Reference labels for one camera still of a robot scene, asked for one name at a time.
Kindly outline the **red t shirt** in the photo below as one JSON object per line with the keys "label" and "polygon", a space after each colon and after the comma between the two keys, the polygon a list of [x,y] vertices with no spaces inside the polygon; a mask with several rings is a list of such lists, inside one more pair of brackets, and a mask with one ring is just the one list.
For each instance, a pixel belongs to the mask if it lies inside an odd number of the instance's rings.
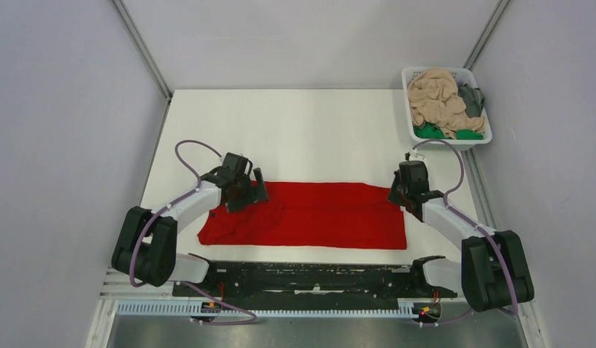
{"label": "red t shirt", "polygon": [[269,200],[213,210],[203,245],[407,249],[403,212],[388,190],[366,183],[267,182]]}

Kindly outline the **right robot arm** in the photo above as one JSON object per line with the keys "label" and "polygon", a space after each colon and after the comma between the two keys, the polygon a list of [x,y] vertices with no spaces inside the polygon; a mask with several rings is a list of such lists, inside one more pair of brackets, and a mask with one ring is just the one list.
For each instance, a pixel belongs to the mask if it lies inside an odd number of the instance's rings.
{"label": "right robot arm", "polygon": [[429,187],[426,164],[408,160],[394,173],[389,201],[434,228],[460,251],[453,262],[444,256],[413,261],[409,284],[419,296],[436,288],[465,298],[476,312],[517,309],[534,299],[535,290],[520,236],[482,225],[458,209],[444,193]]}

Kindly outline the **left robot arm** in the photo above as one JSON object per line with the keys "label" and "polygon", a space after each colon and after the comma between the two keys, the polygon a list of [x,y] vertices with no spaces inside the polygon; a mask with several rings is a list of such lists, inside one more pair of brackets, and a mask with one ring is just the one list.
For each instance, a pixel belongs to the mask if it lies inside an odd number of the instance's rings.
{"label": "left robot arm", "polygon": [[218,287],[212,263],[178,252],[178,234],[203,215],[223,207],[228,213],[268,201],[260,168],[239,154],[226,153],[221,164],[197,177],[188,191],[156,209],[130,208],[111,258],[115,270],[129,276],[134,287],[187,281],[201,295]]}

